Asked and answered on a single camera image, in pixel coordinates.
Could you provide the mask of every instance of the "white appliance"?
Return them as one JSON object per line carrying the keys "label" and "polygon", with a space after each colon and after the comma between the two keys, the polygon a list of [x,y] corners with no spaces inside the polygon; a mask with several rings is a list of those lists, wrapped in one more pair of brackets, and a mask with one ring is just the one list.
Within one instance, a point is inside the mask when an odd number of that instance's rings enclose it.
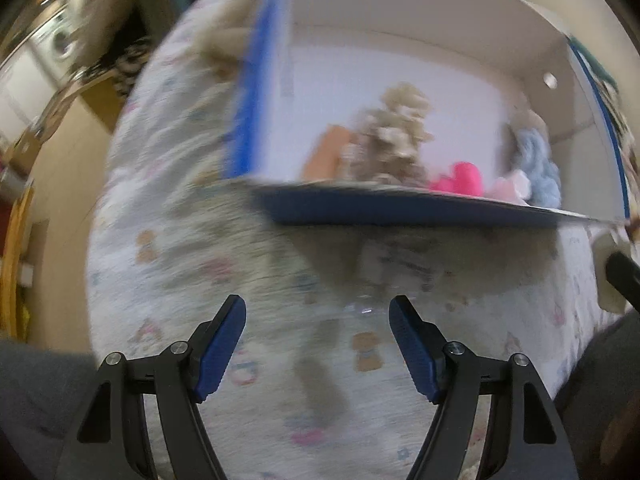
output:
{"label": "white appliance", "polygon": [[59,86],[67,83],[70,78],[74,62],[75,43],[71,39],[73,30],[66,9],[62,9],[41,25],[29,40],[43,69]]}

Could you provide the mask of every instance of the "metal bolt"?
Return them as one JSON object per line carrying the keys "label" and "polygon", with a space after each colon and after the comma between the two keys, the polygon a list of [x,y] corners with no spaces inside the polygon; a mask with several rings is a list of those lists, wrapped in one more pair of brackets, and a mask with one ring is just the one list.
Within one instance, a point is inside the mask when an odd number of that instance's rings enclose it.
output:
{"label": "metal bolt", "polygon": [[186,341],[176,341],[171,345],[171,353],[172,354],[184,354],[189,348],[189,345]]}
{"label": "metal bolt", "polygon": [[120,352],[111,352],[105,361],[108,365],[116,365],[120,362],[121,357]]}
{"label": "metal bolt", "polygon": [[529,358],[524,354],[514,354],[513,362],[518,366],[527,366],[529,364]]}
{"label": "metal bolt", "polygon": [[465,346],[457,341],[449,341],[444,348],[447,352],[453,355],[462,355],[465,353]]}

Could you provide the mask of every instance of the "tan floor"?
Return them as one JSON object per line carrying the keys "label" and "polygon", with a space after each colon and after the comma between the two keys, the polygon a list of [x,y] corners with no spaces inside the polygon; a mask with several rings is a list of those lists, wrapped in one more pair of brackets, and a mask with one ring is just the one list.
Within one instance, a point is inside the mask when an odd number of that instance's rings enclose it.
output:
{"label": "tan floor", "polygon": [[34,277],[26,303],[29,342],[40,348],[90,349],[84,264],[110,141],[103,124],[76,99],[31,172],[33,226],[25,260],[34,265]]}

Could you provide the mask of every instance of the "person's leg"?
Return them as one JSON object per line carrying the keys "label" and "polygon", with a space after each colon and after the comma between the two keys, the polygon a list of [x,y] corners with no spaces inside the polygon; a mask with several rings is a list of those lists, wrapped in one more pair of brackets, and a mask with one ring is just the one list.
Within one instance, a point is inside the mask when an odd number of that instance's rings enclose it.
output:
{"label": "person's leg", "polygon": [[52,480],[66,431],[92,385],[91,355],[0,340],[0,428],[38,480]]}

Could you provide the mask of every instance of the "patterned bedsheet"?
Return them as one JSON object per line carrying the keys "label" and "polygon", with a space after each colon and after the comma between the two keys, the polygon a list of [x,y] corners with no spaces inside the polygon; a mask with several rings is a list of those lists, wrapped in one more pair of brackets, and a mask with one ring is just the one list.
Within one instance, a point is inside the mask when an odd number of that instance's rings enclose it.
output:
{"label": "patterned bedsheet", "polygon": [[[272,224],[247,183],[220,178],[239,92],[191,48],[220,1],[186,13],[120,118],[88,256],[98,357],[159,352],[240,294],[246,328],[200,407],[232,480],[407,475],[434,407],[388,328],[398,293],[477,354],[529,355],[555,394],[614,320],[597,305],[590,233]],[[152,404],[154,453],[170,478]],[[482,449],[479,406],[468,465]]]}

